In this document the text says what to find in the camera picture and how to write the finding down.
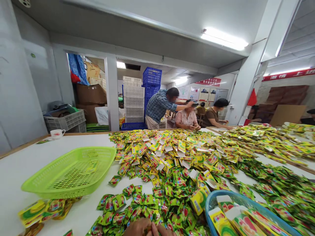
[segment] plaid shirt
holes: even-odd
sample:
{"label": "plaid shirt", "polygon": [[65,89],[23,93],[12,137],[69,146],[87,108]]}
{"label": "plaid shirt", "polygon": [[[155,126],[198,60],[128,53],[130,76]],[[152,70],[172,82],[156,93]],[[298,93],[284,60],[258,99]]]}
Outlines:
{"label": "plaid shirt", "polygon": [[146,108],[147,116],[150,116],[156,123],[160,123],[166,110],[176,111],[177,105],[168,101],[166,97],[167,89],[161,89],[154,94]]}

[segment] white mug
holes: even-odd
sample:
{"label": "white mug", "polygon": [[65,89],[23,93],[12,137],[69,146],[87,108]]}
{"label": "white mug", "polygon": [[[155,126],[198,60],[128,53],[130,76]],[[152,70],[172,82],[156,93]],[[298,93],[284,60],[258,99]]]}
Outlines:
{"label": "white mug", "polygon": [[64,129],[54,129],[50,131],[50,135],[52,136],[52,139],[60,139],[65,134],[65,132],[66,131]]}

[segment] fluorescent light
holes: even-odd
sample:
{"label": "fluorescent light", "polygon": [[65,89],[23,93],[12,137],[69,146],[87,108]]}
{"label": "fluorescent light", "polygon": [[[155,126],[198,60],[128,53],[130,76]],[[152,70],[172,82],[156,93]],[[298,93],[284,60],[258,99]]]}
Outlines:
{"label": "fluorescent light", "polygon": [[310,68],[311,68],[311,67],[304,67],[304,68],[293,69],[293,70],[285,70],[285,71],[280,71],[280,72],[272,73],[272,74],[270,74],[270,75],[289,73],[289,72],[294,72],[294,71],[304,70],[304,69],[310,69]]}
{"label": "fluorescent light", "polygon": [[117,68],[126,69],[126,65],[123,62],[117,62]]}
{"label": "fluorescent light", "polygon": [[176,83],[176,85],[179,85],[179,84],[183,84],[183,83],[185,83],[186,81],[187,81],[187,76],[183,76],[183,77],[179,77],[180,79],[176,79],[175,80],[175,83]]}
{"label": "fluorescent light", "polygon": [[201,38],[238,51],[244,50],[244,48],[248,46],[248,42],[243,39],[229,35],[212,27],[203,29]]}

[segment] green plastic basket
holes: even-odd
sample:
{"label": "green plastic basket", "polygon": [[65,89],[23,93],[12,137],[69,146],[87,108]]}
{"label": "green plastic basket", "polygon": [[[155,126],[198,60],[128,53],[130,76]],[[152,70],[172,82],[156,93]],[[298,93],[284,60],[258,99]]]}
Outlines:
{"label": "green plastic basket", "polygon": [[114,147],[80,147],[57,158],[22,185],[44,199],[63,199],[93,193],[116,155]]}

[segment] red banner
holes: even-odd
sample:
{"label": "red banner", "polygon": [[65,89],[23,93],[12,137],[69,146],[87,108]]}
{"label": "red banner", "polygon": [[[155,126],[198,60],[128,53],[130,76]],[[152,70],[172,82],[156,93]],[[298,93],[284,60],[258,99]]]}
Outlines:
{"label": "red banner", "polygon": [[263,81],[270,81],[270,80],[277,80],[277,79],[287,79],[287,78],[294,78],[294,77],[300,77],[300,76],[306,76],[306,75],[312,75],[315,74],[315,69],[305,69],[305,70],[299,70],[289,73],[282,73],[277,75],[269,75],[265,76],[263,78]]}
{"label": "red banner", "polygon": [[204,84],[204,85],[212,85],[216,87],[220,87],[221,84],[221,79],[220,78],[210,78],[210,79],[205,79],[199,82],[195,82],[195,84]]}

